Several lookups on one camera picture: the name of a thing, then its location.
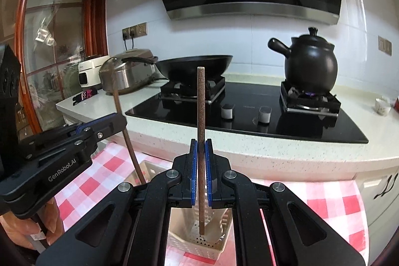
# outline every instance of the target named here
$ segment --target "speckled countertop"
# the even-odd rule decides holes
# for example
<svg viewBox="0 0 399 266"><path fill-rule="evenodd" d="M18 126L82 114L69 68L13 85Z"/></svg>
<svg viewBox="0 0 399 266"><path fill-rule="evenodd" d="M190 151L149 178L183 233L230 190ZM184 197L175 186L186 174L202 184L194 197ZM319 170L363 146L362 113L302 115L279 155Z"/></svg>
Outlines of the speckled countertop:
<svg viewBox="0 0 399 266"><path fill-rule="evenodd" d="M279 85L280 78L256 75L226 75L238 83ZM127 111L159 93L165 81L158 81L134 93L120 96L122 110ZM393 109L387 117L374 112L376 95L348 87L336 86L332 93L342 108L369 139L368 144L328 143L259 137L238 133L206 130L217 154L229 158L232 168L250 177L279 180L351 179L358 172L399 166L399 113ZM115 111L113 98L103 90L99 94L72 105L72 98L57 104L64 114L88 122ZM135 150L173 160L187 153L194 127L151 121L127 116L127 129ZM123 144L120 135L113 137Z"/></svg>

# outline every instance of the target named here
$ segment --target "frying pan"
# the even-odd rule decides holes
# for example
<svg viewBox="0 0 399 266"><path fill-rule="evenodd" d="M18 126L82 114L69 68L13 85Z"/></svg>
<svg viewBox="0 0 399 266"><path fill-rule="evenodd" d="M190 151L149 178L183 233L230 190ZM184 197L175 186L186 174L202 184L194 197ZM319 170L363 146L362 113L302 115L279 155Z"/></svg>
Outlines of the frying pan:
<svg viewBox="0 0 399 266"><path fill-rule="evenodd" d="M195 86L197 83L197 67L205 67L205 79L212 81L224 73L233 56L194 56L162 60L154 62L149 59L131 57L123 61L143 62L155 64L162 75L176 83Z"/></svg>

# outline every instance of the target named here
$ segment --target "blue gripper pad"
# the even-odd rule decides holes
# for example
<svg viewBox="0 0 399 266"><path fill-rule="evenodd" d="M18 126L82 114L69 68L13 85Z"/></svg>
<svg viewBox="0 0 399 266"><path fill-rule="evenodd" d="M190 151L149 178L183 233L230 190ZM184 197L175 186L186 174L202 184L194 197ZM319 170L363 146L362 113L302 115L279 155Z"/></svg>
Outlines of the blue gripper pad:
<svg viewBox="0 0 399 266"><path fill-rule="evenodd" d="M193 154L193 170L191 173L191 205L196 204L197 197L197 157L198 157L198 141L194 144L194 154Z"/></svg>
<svg viewBox="0 0 399 266"><path fill-rule="evenodd" d="M107 120L107 119L112 119L112 118L113 118L115 115L117 115L117 114L118 114L118 113L111 113L111 114L109 114L109 115L100 117L100 118L98 118L98 119L94 119L93 121L84 123L84 124L80 125L80 126L76 129L76 134L81 133L81 132L82 132L85 128L87 128L87 127L91 127L91 126L93 126L93 125L95 125L95 124L97 124L97 123L99 123L99 122L105 121L105 120Z"/></svg>
<svg viewBox="0 0 399 266"><path fill-rule="evenodd" d="M212 177L211 177L211 165L209 163L208 141L205 141L205 170L206 170L206 190L208 193L208 205L212 207Z"/></svg>

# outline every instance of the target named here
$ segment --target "white tile wall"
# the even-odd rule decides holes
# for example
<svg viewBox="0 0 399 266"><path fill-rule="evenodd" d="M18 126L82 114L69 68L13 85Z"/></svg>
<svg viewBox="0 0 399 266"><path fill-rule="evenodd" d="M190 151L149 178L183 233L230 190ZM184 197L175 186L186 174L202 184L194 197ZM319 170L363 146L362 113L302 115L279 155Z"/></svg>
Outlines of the white tile wall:
<svg viewBox="0 0 399 266"><path fill-rule="evenodd" d="M107 0L109 53L124 51L121 30L148 22L148 36L134 40L167 59L232 54L228 71L284 76L284 57L267 47L271 37L291 44L292 36L317 26L335 44L337 83L390 96L399 95L399 0L342 0L337 25L260 15L227 15L171 21L162 0ZM378 51L378 36L392 42L392 57Z"/></svg>

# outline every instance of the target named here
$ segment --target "gas stove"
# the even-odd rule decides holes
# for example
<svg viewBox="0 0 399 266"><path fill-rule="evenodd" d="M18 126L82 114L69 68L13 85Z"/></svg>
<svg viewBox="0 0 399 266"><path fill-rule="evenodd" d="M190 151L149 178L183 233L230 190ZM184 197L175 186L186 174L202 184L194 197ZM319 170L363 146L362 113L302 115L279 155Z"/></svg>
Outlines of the gas stove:
<svg viewBox="0 0 399 266"><path fill-rule="evenodd" d="M300 91L288 81L281 83L280 96L286 112L338 117L341 108L340 101L334 95Z"/></svg>
<svg viewBox="0 0 399 266"><path fill-rule="evenodd" d="M209 83L211 91L207 100L210 103L205 106L207 129L307 141L368 143L339 101L330 94L315 98L312 94L293 93L286 82L281 86L270 86L225 83L223 80L224 85L219 89L216 87L220 85L218 82ZM178 91L166 88L173 96L165 96L165 88L162 88L161 93L133 107L126 115L196 127L196 91L185 92L181 85L173 88ZM313 113L312 109L300 105L321 109Z"/></svg>
<svg viewBox="0 0 399 266"><path fill-rule="evenodd" d="M224 91L225 78L218 77L213 81L206 81L205 83L205 103L212 104ZM186 101L197 102L197 88L187 86L182 83L175 83L169 81L161 86L161 98L164 103L168 100L172 101Z"/></svg>

